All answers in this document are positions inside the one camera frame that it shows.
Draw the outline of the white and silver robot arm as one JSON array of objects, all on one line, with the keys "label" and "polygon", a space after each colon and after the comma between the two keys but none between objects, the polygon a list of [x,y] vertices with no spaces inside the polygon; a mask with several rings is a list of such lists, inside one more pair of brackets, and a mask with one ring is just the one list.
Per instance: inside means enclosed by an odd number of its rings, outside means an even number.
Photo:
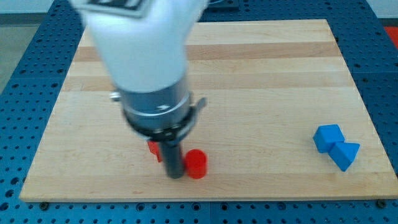
[{"label": "white and silver robot arm", "polygon": [[186,41],[208,0],[72,1],[89,29],[131,128],[159,145],[166,174],[185,165],[180,148],[206,99],[192,101]]}]

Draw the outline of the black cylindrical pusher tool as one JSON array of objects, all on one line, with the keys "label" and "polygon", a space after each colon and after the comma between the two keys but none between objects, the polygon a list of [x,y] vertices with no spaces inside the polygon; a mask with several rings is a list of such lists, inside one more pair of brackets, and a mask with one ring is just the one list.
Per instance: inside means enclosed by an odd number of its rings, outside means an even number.
[{"label": "black cylindrical pusher tool", "polygon": [[162,141],[159,143],[160,155],[165,171],[171,179],[179,179],[185,173],[182,150],[179,142]]}]

